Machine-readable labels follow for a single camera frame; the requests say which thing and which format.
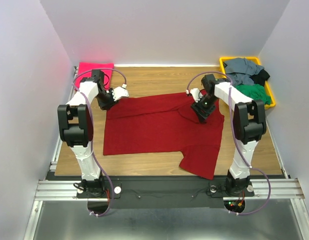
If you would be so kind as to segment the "folded pink t shirt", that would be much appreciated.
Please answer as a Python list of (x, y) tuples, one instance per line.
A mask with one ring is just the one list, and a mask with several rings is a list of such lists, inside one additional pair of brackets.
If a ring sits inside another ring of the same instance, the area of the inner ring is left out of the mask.
[[(107, 68), (113, 69), (114, 63), (89, 63), (89, 62), (80, 62), (78, 66), (78, 73), (77, 75), (81, 75), (89, 70), (93, 69), (100, 69), (100, 68)], [(112, 78), (112, 71), (111, 70), (103, 70), (105, 73), (104, 78), (104, 85), (106, 89), (109, 89), (111, 86), (111, 78)], [(92, 75), (91, 72), (87, 72), (86, 74), (81, 75), (79, 78), (76, 79), (75, 85), (77, 88), (80, 87), (80, 82), (84, 77), (90, 77)]]

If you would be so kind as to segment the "aluminium frame rail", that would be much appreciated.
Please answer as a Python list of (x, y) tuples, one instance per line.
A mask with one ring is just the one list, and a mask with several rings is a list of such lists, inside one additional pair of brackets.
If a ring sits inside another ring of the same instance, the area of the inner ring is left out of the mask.
[(36, 187), (27, 240), (308, 240), (304, 194), (296, 179), (252, 178), (254, 196), (243, 215), (224, 208), (112, 209), (91, 216), (87, 199), (76, 196), (76, 176), (49, 172)]

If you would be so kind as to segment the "yellow plastic bin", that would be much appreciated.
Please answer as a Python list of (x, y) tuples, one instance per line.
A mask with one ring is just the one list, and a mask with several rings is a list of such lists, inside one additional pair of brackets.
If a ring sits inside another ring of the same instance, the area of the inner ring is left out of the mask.
[(220, 70), (231, 77), (234, 87), (254, 100), (262, 100), (265, 108), (276, 105), (268, 80), (269, 73), (255, 56), (219, 58)]

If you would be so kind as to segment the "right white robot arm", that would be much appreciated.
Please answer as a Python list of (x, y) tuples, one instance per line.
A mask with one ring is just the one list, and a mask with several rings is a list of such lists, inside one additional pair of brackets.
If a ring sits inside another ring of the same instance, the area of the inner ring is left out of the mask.
[(198, 88), (189, 87), (185, 92), (194, 100), (191, 109), (200, 123), (206, 122), (216, 109), (217, 100), (222, 100), (229, 107), (235, 152), (224, 189), (229, 195), (236, 195), (251, 188), (250, 174), (254, 151), (267, 131), (265, 105), (262, 100), (254, 100), (238, 91), (230, 76), (223, 74), (222, 78), (215, 78), (215, 74), (216, 71), (202, 73), (201, 85), (205, 93)]

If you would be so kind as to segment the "grey t shirt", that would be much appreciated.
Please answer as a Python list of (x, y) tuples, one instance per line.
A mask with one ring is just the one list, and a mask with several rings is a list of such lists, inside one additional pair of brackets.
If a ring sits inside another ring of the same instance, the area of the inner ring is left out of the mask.
[(262, 65), (256, 64), (246, 58), (233, 58), (223, 62), (225, 74), (232, 79), (234, 87), (238, 85), (253, 86), (255, 83), (251, 78), (258, 75), (264, 69)]

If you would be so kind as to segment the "black t shirt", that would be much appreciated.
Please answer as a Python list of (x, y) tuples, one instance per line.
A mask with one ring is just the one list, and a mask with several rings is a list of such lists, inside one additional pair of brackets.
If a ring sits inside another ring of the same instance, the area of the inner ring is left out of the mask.
[(265, 86), (266, 81), (270, 78), (269, 73), (262, 69), (258, 74), (252, 75), (250, 77), (255, 84)]

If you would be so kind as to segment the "dark red t shirt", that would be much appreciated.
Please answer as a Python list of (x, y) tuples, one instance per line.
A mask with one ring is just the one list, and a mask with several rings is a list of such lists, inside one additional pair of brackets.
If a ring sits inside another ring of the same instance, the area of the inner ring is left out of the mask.
[(180, 168), (213, 179), (225, 117), (215, 103), (200, 123), (193, 102), (182, 92), (121, 99), (106, 113), (103, 154), (181, 152)]

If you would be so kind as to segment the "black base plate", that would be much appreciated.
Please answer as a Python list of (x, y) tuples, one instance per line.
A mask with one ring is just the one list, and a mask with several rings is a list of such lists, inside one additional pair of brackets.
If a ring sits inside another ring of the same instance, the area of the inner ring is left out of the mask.
[(111, 209), (224, 208), (243, 204), (254, 196), (248, 188), (232, 186), (227, 177), (208, 180), (198, 176), (112, 177), (92, 183), (74, 183), (77, 198), (88, 200), (88, 208), (103, 212)]

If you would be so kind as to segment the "green t shirt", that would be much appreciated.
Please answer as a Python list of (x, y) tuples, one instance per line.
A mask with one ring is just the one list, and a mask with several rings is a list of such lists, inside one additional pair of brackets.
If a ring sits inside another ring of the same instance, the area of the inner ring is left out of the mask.
[(245, 96), (253, 100), (262, 100), (265, 105), (271, 104), (271, 97), (266, 93), (265, 88), (259, 84), (254, 85), (236, 85), (235, 88)]

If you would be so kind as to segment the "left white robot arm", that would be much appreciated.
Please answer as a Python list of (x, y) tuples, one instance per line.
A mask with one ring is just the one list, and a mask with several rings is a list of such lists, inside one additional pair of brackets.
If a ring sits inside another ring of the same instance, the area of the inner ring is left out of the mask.
[(113, 89), (106, 89), (108, 75), (102, 69), (92, 69), (90, 77), (83, 77), (74, 96), (57, 108), (60, 139), (74, 153), (81, 170), (81, 182), (75, 183), (78, 198), (109, 197), (102, 170), (93, 151), (94, 123), (91, 103), (97, 100), (101, 110), (110, 110), (117, 101)]

